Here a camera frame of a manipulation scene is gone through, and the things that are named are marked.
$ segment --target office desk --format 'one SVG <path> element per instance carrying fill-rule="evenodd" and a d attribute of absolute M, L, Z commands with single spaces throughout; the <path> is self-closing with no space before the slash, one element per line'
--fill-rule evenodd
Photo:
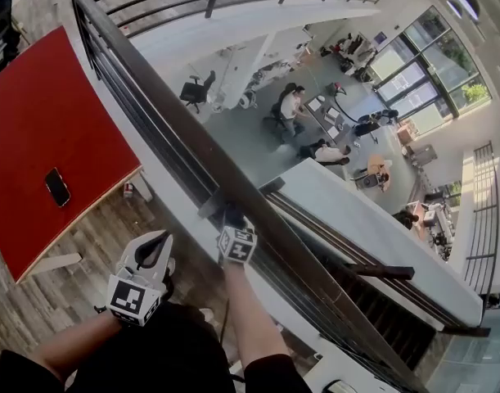
<path fill-rule="evenodd" d="M 310 99 L 309 101 L 307 101 L 304 104 L 304 109 L 307 112 L 309 112 L 312 115 L 312 117 L 315 118 L 315 120 L 321 125 L 321 127 L 328 133 L 328 131 L 330 130 L 330 128 L 333 125 L 331 125 L 328 121 L 326 121 L 324 119 L 324 116 L 325 116 L 326 112 L 331 107 L 334 108 L 335 110 L 337 110 L 338 112 L 340 112 L 340 109 L 337 107 L 337 105 L 335 103 L 335 100 L 333 99 L 333 96 L 330 96 L 330 95 L 327 95 L 327 94 L 323 94 L 322 96 L 325 97 L 325 101 L 324 102 L 319 102 L 321 104 L 320 107 L 317 108 L 316 110 L 313 110 L 309 106 L 309 104 L 313 100 L 317 100 L 318 96 L 321 96 L 321 95 L 317 95 L 316 97 L 314 97 L 314 98 Z M 335 138 L 332 138 L 330 134 L 328 134 L 328 137 L 338 146 L 339 144 L 341 144 L 348 137 L 348 133 L 351 130 L 351 127 L 349 126 L 349 124 L 345 123 L 345 120 L 343 118 L 342 113 L 340 113 L 339 116 L 336 119 L 335 126 L 337 126 L 337 125 L 342 125 L 343 126 L 342 131 L 339 131 L 339 133 L 335 136 Z"/>
<path fill-rule="evenodd" d="M 16 83 L 26 83 L 18 88 Z M 73 264 L 48 251 L 140 163 L 88 82 L 59 28 L 0 75 L 0 251 L 12 277 Z M 59 207 L 44 179 L 58 168 L 70 199 Z"/>

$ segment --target red table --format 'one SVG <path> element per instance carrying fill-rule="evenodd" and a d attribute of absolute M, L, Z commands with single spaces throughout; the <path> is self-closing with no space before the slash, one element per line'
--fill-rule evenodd
<path fill-rule="evenodd" d="M 61 208 L 44 183 L 56 167 L 71 194 Z M 80 260 L 43 256 L 140 167 L 64 29 L 18 56 L 0 74 L 0 251 L 12 277 Z"/>

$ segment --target staircase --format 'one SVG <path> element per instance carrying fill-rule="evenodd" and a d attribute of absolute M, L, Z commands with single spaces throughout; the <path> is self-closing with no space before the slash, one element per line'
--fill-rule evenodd
<path fill-rule="evenodd" d="M 415 370 L 436 331 L 364 279 L 348 271 L 337 258 L 320 254 L 316 256 L 404 363 Z"/>

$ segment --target window frame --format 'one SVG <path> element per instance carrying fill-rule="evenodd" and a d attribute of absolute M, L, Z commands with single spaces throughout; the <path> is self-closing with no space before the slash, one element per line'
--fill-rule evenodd
<path fill-rule="evenodd" d="M 437 12 L 437 14 L 441 17 L 441 20 L 444 21 L 445 26 L 447 26 L 447 28 L 446 28 L 445 31 L 443 31 L 442 33 L 440 33 L 439 35 L 437 35 L 432 41 L 430 41 L 429 43 L 427 43 L 422 49 L 419 49 L 418 46 L 411 40 L 411 38 L 408 35 L 406 35 L 406 31 L 408 30 L 408 28 L 410 26 L 413 25 L 413 23 L 415 23 L 416 21 L 418 21 L 418 19 L 422 15 L 424 15 L 427 11 L 429 11 L 431 9 L 433 9 L 433 10 L 435 10 Z M 454 37 L 457 39 L 457 41 L 464 47 L 464 49 L 466 50 L 466 53 L 467 53 L 468 57 L 471 59 L 471 62 L 473 63 L 473 65 L 477 69 L 477 72 L 475 74 L 470 75 L 470 77 L 464 79 L 459 84 L 456 84 L 455 86 L 453 86 L 449 90 L 443 84 L 442 80 L 440 79 L 440 77 L 437 75 L 436 72 L 433 72 L 433 73 L 430 72 L 431 64 L 428 62 L 428 60 L 426 59 L 426 57 L 424 55 L 424 52 L 428 48 L 430 48 L 437 41 L 439 41 L 445 34 L 448 34 L 448 33 L 453 34 Z M 453 120 L 457 119 L 460 115 L 463 115 L 466 112 L 475 109 L 476 107 L 478 107 L 478 106 L 486 103 L 487 101 L 489 101 L 489 100 L 491 100 L 493 98 L 493 96 L 492 96 L 492 94 L 491 94 L 491 92 L 490 92 L 490 90 L 488 88 L 488 85 L 486 84 L 486 82 L 484 80 L 484 77 L 480 73 L 479 67 L 475 63 L 475 60 L 474 60 L 473 56 L 470 54 L 470 52 L 468 51 L 468 49 L 466 48 L 466 46 L 463 44 L 462 40 L 459 38 L 459 36 L 455 32 L 455 30 L 453 30 L 452 26 L 444 19 L 444 17 L 440 14 L 439 10 L 437 10 L 437 8 L 434 5 L 431 5 L 425 11 L 423 11 L 422 14 L 419 15 L 407 28 L 405 28 L 399 35 L 395 36 L 389 43 L 387 43 L 383 47 L 383 49 L 380 51 L 380 53 L 382 53 L 382 51 L 386 47 L 388 47 L 397 38 L 400 38 L 403 41 L 403 43 L 409 48 L 409 50 L 413 54 L 413 58 L 411 58 L 410 60 L 406 61 L 402 66 L 400 66 L 393 73 L 391 73 L 386 78 L 384 78 L 383 80 L 381 80 L 378 84 L 375 84 L 373 86 L 373 91 L 376 93 L 376 95 L 380 98 L 380 100 L 384 103 L 385 106 L 391 106 L 391 105 L 393 105 L 395 102 L 397 102 L 398 100 L 402 99 L 403 97 L 405 97 L 406 95 L 408 95 L 411 91 L 415 90 L 416 88 L 418 88 L 419 86 L 423 85 L 423 83 L 425 83 L 427 81 L 429 81 L 435 87 L 435 90 L 438 93 L 438 95 L 436 97 L 434 97 L 433 99 L 431 99 L 430 101 L 428 101 L 426 103 L 423 103 L 422 105 L 420 105 L 419 107 L 415 108 L 414 110 L 409 111 L 407 114 L 399 117 L 398 121 L 405 120 L 405 119 L 409 118 L 410 116 L 415 115 L 418 111 L 420 111 L 420 110 L 428 107 L 432 103 L 435 103 L 440 98 L 444 99 L 446 105 L 448 106 L 448 108 L 450 110 L 450 113 L 451 113 L 451 116 L 452 116 Z M 425 71 L 425 77 L 422 78 L 422 79 L 419 79 L 417 82 L 415 82 L 409 88 L 405 88 L 401 93 L 399 93 L 395 97 L 392 97 L 389 100 L 385 100 L 381 96 L 380 92 L 378 91 L 379 88 L 381 88 L 382 86 L 384 86 L 385 84 L 387 84 L 389 81 L 393 80 L 397 75 L 399 75 L 402 71 L 404 71 L 404 69 L 406 69 L 413 62 L 416 62 Z M 470 83 L 470 81 L 472 81 L 473 79 L 476 79 L 477 77 L 481 78 L 482 83 L 484 84 L 484 86 L 488 90 L 488 97 L 484 98 L 484 99 L 481 99 L 481 100 L 479 100 L 477 102 L 471 103 L 468 106 L 464 106 L 461 109 L 457 108 L 457 105 L 455 104 L 455 101 L 453 100 L 453 98 L 451 96 L 451 93 L 455 92 L 459 88 L 462 88 L 462 86 L 465 86 L 466 84 Z"/>

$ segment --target large window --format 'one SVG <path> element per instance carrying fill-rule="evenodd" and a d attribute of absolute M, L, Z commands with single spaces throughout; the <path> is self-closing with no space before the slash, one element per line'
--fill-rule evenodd
<path fill-rule="evenodd" d="M 399 111 L 413 136 L 491 98 L 469 52 L 434 7 L 379 53 L 370 73 L 379 97 Z"/>

